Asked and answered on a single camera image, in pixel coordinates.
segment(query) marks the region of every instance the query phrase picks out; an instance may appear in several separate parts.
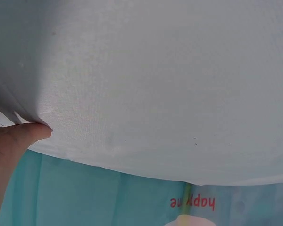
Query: white fabric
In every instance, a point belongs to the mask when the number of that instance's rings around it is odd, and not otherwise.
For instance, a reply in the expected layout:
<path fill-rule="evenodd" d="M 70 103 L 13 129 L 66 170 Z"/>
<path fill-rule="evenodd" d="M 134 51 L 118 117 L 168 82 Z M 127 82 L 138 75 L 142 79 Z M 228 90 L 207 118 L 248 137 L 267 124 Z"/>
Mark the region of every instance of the white fabric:
<path fill-rule="evenodd" d="M 40 153 L 283 182 L 283 0 L 0 0 L 0 110 L 52 127 Z"/>

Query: finger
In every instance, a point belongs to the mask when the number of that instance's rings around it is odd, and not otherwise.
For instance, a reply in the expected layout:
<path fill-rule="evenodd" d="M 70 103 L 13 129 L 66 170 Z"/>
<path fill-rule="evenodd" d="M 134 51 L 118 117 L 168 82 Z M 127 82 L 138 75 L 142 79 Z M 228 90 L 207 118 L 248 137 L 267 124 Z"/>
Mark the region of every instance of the finger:
<path fill-rule="evenodd" d="M 8 133 L 18 144 L 19 149 L 27 149 L 38 140 L 51 137 L 49 127 L 38 123 L 24 123 L 7 127 Z"/>

